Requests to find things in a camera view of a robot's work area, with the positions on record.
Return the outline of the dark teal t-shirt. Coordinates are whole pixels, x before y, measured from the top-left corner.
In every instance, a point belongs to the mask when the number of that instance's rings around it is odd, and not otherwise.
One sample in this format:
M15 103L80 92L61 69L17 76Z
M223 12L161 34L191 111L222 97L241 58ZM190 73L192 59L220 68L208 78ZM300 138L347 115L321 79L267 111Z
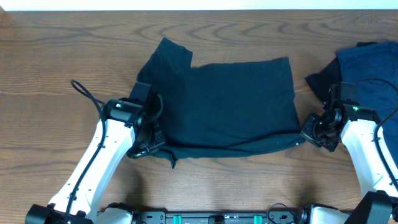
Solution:
M247 157L304 142L288 58L191 65L193 54L162 39L137 75L161 97L165 143L155 153L172 165L203 157Z

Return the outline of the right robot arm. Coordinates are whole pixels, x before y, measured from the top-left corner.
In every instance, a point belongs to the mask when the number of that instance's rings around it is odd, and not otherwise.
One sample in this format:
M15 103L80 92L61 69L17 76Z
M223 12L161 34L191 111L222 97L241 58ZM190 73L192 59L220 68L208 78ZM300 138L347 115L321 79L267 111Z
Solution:
M360 184L362 200L352 212L311 204L301 208L297 223L388 223L397 220L397 165L386 146L377 111L357 102L357 86L333 84L325 112L310 114L301 136L316 147L348 150Z

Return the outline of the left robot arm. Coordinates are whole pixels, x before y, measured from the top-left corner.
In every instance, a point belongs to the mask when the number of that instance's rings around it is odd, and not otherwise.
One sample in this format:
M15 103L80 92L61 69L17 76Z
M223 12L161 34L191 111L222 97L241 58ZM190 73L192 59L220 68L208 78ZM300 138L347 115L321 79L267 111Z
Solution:
M47 206L34 204L26 223L138 223L133 209L100 203L121 159L151 155L165 144L158 118L163 110L159 94L109 100L86 152L65 185Z

